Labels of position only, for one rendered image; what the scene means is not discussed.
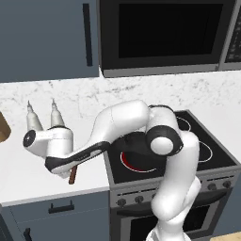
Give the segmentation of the grey-blue drawer front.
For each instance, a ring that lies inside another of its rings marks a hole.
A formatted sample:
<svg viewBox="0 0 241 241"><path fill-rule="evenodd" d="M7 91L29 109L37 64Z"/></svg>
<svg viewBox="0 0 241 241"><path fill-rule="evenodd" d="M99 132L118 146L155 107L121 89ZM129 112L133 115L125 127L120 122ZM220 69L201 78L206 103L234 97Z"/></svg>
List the grey-blue drawer front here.
<svg viewBox="0 0 241 241"><path fill-rule="evenodd" d="M74 205L74 210L49 214L48 209L51 203L55 206ZM78 212L91 211L108 206L108 192L97 192L68 198L53 199L48 201L36 201L25 204L13 205L10 207L17 222L27 222L37 219L44 219L48 217L57 217L61 215L74 214Z"/></svg>

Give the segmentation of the black glass hob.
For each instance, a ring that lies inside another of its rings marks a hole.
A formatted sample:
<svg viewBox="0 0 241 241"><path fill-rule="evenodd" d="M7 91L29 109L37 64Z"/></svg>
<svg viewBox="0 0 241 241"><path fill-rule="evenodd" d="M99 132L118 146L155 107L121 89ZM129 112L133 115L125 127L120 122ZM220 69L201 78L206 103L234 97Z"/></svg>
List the black glass hob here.
<svg viewBox="0 0 241 241"><path fill-rule="evenodd" d="M182 131L190 131L197 135L200 141L200 160L198 171L214 171L216 169L234 169L238 167L234 157L211 135L201 122L189 111L176 111L179 128ZM153 166L132 166L124 153L113 149L112 144L104 154L108 178L114 185L123 185L134 181L147 181L164 175L166 163L158 163Z"/></svg>

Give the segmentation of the grey cooker with oven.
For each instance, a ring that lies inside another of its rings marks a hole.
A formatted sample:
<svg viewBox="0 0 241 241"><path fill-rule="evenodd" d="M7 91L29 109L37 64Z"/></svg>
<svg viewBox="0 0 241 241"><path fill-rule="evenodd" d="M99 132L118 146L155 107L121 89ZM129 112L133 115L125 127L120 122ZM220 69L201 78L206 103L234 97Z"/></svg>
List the grey cooker with oven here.
<svg viewBox="0 0 241 241"><path fill-rule="evenodd" d="M217 190L224 189L226 191L230 191L230 195L233 191L233 187L238 179L239 174L241 173L241 164L238 163L236 159L234 159L238 167L231 169L216 169L214 171L206 170L206 171L197 171L197 176L201 181L201 191L202 192L215 192L208 190L207 186L209 184L216 184ZM110 184L110 241L112 239L113 231L117 230L116 226L119 224L119 218L117 217L117 211L121 208L129 208L131 205L139 205L141 203L135 202L135 197L143 196L144 200L142 203L149 202L153 199L157 188L159 187L160 181L163 179L162 177L148 179L147 181L134 181L131 183L125 183L123 185L114 185L113 180L109 179ZM225 188L223 183L225 181L231 181L231 187ZM119 207L117 205L117 201L119 199L126 199L126 204L123 207ZM212 237L211 235L198 238L192 241L209 241Z"/></svg>

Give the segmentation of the light brown wooden board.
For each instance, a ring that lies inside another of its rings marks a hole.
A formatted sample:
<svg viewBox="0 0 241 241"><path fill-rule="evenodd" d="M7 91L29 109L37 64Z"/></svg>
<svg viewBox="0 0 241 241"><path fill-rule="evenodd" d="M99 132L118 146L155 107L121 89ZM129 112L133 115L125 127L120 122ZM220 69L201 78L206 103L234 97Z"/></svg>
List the light brown wooden board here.
<svg viewBox="0 0 241 241"><path fill-rule="evenodd" d="M11 129L3 116L0 112L0 142L6 141L11 134Z"/></svg>

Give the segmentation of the grey-blue base cupboard door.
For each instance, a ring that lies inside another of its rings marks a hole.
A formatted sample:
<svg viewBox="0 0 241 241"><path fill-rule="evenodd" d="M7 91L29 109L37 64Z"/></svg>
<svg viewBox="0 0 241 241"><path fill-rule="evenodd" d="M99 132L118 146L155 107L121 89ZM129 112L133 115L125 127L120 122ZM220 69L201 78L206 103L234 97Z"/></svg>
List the grey-blue base cupboard door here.
<svg viewBox="0 0 241 241"><path fill-rule="evenodd" d="M108 217L93 212L50 217L18 224L32 241L109 241Z"/></svg>

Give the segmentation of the oven door with window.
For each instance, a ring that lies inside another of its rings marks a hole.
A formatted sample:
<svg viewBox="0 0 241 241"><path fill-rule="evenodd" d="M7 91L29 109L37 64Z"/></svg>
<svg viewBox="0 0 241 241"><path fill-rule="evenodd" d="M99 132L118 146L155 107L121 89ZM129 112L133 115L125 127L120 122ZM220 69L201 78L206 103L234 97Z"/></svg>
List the oven door with window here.
<svg viewBox="0 0 241 241"><path fill-rule="evenodd" d="M184 232L192 239L202 238L213 233L230 191L214 203L190 209L184 222ZM147 235L157 224L157 218L152 214L145 217L118 216L117 230L113 231L111 241L145 241Z"/></svg>

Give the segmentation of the grey-blue base cupboard run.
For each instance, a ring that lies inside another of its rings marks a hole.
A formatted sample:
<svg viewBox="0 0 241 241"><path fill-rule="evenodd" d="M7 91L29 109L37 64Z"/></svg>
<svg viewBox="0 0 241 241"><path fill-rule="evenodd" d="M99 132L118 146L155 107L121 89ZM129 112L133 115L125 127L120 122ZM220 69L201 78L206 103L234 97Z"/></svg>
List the grey-blue base cupboard run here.
<svg viewBox="0 0 241 241"><path fill-rule="evenodd" d="M241 232L241 174L220 216L214 236Z"/></svg>

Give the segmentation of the grey-blue wall cupboard door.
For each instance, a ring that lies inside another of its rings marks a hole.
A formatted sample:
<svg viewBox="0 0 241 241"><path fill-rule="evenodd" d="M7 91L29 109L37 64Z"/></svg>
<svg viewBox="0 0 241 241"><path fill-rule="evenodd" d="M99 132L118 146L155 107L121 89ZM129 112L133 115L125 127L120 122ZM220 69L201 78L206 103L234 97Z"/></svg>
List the grey-blue wall cupboard door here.
<svg viewBox="0 0 241 241"><path fill-rule="evenodd" d="M90 13L91 67L84 3ZM0 83L98 75L96 0L0 0Z"/></svg>

